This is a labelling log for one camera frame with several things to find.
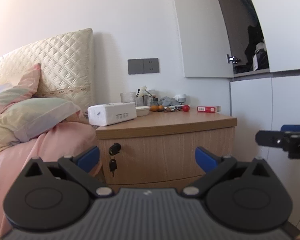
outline screw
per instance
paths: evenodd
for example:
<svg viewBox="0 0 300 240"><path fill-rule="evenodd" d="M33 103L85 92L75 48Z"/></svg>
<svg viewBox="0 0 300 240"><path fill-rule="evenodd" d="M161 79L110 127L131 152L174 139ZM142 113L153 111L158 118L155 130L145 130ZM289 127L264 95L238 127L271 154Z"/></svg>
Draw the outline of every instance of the screw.
<svg viewBox="0 0 300 240"><path fill-rule="evenodd" d="M148 196L148 195L152 194L152 191L151 190L147 190L147 191L143 192L143 194L145 194L146 196Z"/></svg>
<svg viewBox="0 0 300 240"><path fill-rule="evenodd" d="M112 193L112 189L109 187L100 187L97 188L96 193L99 196L109 196Z"/></svg>
<svg viewBox="0 0 300 240"><path fill-rule="evenodd" d="M197 187L185 187L182 191L188 196L194 196L199 193L199 189Z"/></svg>

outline gray ribbed surface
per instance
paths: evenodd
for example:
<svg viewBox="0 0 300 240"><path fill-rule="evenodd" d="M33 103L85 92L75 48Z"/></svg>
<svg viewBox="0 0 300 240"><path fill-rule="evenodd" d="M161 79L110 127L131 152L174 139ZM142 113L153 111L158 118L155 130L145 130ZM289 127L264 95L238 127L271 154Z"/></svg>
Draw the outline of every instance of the gray ribbed surface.
<svg viewBox="0 0 300 240"><path fill-rule="evenodd" d="M33 234L13 230L7 240L286 240L283 231L260 235L236 233L218 225L198 200L184 199L174 189L121 189L97 200L89 213L69 228Z"/></svg>

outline cabinet door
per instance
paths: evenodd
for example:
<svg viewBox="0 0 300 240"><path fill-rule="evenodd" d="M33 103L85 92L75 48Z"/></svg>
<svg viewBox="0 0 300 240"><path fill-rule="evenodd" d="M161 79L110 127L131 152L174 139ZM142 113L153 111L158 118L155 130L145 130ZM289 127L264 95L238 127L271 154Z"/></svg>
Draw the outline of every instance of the cabinet door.
<svg viewBox="0 0 300 240"><path fill-rule="evenodd" d="M273 78L272 85L272 129L280 130L284 124L300 124L300 76ZM300 160L290 160L286 152L270 148L268 163L292 198L293 211L289 220L297 225L300 220Z"/></svg>
<svg viewBox="0 0 300 240"><path fill-rule="evenodd" d="M267 158L268 147L255 142L259 130L271 130L271 78L231 82L232 116L238 118L232 155L240 161L251 161L256 155Z"/></svg>
<svg viewBox="0 0 300 240"><path fill-rule="evenodd" d="M268 51L270 71L300 69L300 0L252 0Z"/></svg>
<svg viewBox="0 0 300 240"><path fill-rule="evenodd" d="M218 0L174 0L185 77L233 77L225 21Z"/></svg>

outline wooden nightstand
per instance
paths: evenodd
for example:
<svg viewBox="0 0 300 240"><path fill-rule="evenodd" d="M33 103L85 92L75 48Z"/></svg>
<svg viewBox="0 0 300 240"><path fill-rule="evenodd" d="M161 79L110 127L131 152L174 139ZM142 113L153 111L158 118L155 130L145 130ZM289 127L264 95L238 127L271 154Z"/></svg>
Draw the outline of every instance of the wooden nightstand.
<svg viewBox="0 0 300 240"><path fill-rule="evenodd" d="M237 119L222 114L150 112L149 115L96 130L106 183L120 187L175 187L182 189L204 172L194 150L203 146L222 156L232 150ZM115 155L118 169L109 171L109 147L121 145Z"/></svg>

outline blue gripper pad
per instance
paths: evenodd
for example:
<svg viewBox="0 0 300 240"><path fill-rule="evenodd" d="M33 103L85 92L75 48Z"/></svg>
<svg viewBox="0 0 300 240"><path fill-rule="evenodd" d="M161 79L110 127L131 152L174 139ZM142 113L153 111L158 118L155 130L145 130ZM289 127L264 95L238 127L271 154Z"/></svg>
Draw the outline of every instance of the blue gripper pad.
<svg viewBox="0 0 300 240"><path fill-rule="evenodd" d="M100 150L98 147L90 148L74 158L74 163L85 172L89 172L97 165L100 158Z"/></svg>
<svg viewBox="0 0 300 240"><path fill-rule="evenodd" d="M300 125L285 124L281 127L281 131L300 132Z"/></svg>
<svg viewBox="0 0 300 240"><path fill-rule="evenodd" d="M221 163L221 158L203 147L197 147L195 149L195 161L205 173L208 173Z"/></svg>

